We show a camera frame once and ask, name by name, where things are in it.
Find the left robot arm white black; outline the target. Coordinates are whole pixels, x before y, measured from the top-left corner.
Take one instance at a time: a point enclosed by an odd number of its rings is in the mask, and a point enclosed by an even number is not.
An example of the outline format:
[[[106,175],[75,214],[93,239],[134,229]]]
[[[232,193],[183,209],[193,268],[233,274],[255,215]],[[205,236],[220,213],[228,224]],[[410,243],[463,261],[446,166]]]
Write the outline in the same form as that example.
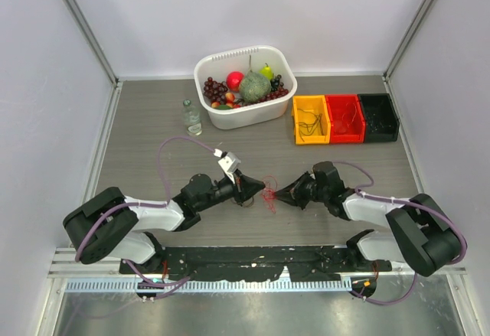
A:
[[[154,230],[185,231],[200,221],[200,213],[228,200],[244,204],[265,184],[237,170],[233,177],[213,181],[194,175],[170,201],[141,201],[125,196],[118,187],[107,188],[63,221],[77,252],[75,260],[85,265],[106,257],[127,259],[148,274],[158,272],[163,255]]]

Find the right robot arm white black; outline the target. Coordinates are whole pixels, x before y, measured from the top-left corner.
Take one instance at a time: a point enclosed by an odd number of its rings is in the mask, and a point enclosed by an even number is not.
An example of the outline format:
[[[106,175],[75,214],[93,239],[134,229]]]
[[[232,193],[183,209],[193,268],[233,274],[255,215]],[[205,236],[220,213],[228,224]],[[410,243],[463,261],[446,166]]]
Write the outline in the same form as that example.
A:
[[[384,233],[368,231],[351,240],[354,246],[346,251],[345,259],[356,271],[375,260],[386,260],[406,263],[416,274],[428,277],[464,259],[464,236],[428,194],[382,197],[364,189],[362,184],[346,187],[335,163],[322,161],[274,196],[301,209],[310,202],[322,203],[334,217],[386,228]]]

